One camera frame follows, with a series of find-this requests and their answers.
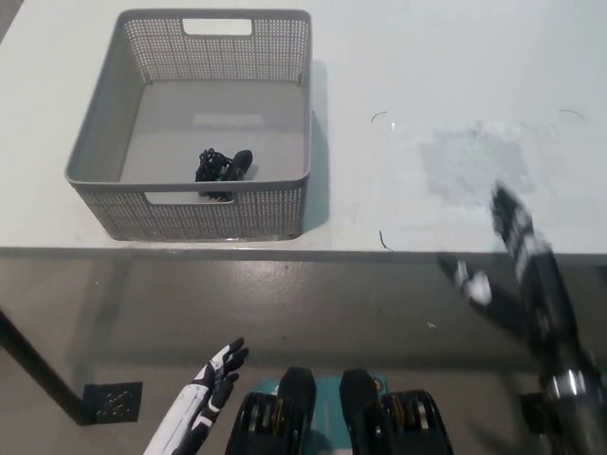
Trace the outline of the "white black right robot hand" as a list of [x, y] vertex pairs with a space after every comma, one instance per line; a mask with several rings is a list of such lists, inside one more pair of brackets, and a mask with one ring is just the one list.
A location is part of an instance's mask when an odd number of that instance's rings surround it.
[[493, 230], [512, 261], [519, 295], [449, 253], [437, 256], [442, 272], [466, 303], [527, 347], [545, 378], [568, 371], [591, 374], [594, 364], [579, 340], [573, 304], [552, 247], [534, 228], [530, 211], [498, 182], [490, 212]]

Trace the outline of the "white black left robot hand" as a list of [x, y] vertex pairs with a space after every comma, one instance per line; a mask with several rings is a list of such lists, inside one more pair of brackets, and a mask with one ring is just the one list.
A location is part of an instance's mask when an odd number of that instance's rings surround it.
[[228, 402], [248, 354], [245, 340], [238, 337], [211, 357], [181, 389], [143, 454], [198, 453]]

